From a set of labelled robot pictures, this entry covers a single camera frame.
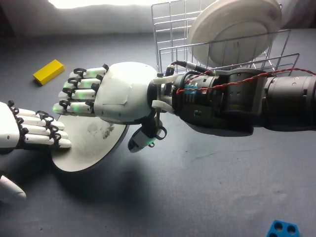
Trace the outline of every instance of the metal wire basket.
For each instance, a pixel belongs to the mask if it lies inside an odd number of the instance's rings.
[[[284,55],[291,32],[290,30],[281,30],[266,34],[274,34],[275,40],[271,41],[269,47],[261,55],[247,63],[239,63],[237,60],[235,64],[229,66],[223,66],[225,56],[227,55],[225,54],[225,50],[228,42],[246,38],[256,39],[262,35],[188,44],[187,38],[192,23],[198,15],[213,2],[214,0],[174,0],[152,5],[154,41],[159,72],[165,72],[164,69],[175,60],[190,61],[211,70],[231,70],[237,67],[247,67],[270,72],[295,67],[299,53]],[[195,47],[205,44],[208,45],[208,49],[212,46],[219,46],[221,44],[221,47],[223,47],[224,45],[223,58],[221,59],[222,64],[220,67],[210,67],[208,60],[206,65],[203,65],[190,53],[194,52]],[[186,72],[186,70],[187,69],[177,67],[175,73],[182,74]]]

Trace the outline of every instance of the bright light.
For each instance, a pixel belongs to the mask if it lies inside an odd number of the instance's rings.
[[[91,5],[152,5],[168,0],[48,0],[56,8],[75,8]]]

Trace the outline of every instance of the yellow block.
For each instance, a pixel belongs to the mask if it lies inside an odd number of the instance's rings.
[[[50,62],[45,67],[34,73],[33,76],[41,85],[45,85],[64,70],[64,65],[62,65],[55,59],[54,61]]]

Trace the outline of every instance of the table surface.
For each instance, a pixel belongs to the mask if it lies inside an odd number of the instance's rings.
[[[301,54],[297,67],[316,70],[315,39],[316,30],[292,31],[285,53]],[[0,101],[35,111],[51,111],[73,68],[156,65],[151,34],[0,42]],[[37,86],[32,74],[53,59],[66,71]],[[58,172],[45,152],[1,157],[0,169],[28,200],[0,205],[0,236],[263,237],[275,219],[315,235],[315,132],[256,128],[225,138],[199,134],[172,115],[161,119],[168,135],[155,148],[131,154],[127,142],[138,128],[131,126],[115,152],[79,175]]]

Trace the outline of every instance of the plate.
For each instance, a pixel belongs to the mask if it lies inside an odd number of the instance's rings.
[[[213,68],[249,62],[273,42],[281,19],[281,8],[275,0],[218,0],[194,21],[188,43],[238,39],[211,43],[210,47],[196,45],[189,51]]]
[[[88,169],[117,148],[128,127],[108,123],[99,117],[63,116],[58,121],[65,125],[72,147],[67,151],[52,151],[54,164],[66,172]]]

